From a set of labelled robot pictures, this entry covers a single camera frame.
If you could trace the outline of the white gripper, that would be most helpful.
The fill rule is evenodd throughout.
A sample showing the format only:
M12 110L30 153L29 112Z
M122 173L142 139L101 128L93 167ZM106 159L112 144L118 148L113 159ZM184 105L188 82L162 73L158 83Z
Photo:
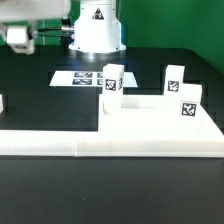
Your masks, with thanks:
M71 0L0 0L0 22L28 20L29 39L35 40L36 20L62 18L70 10Z

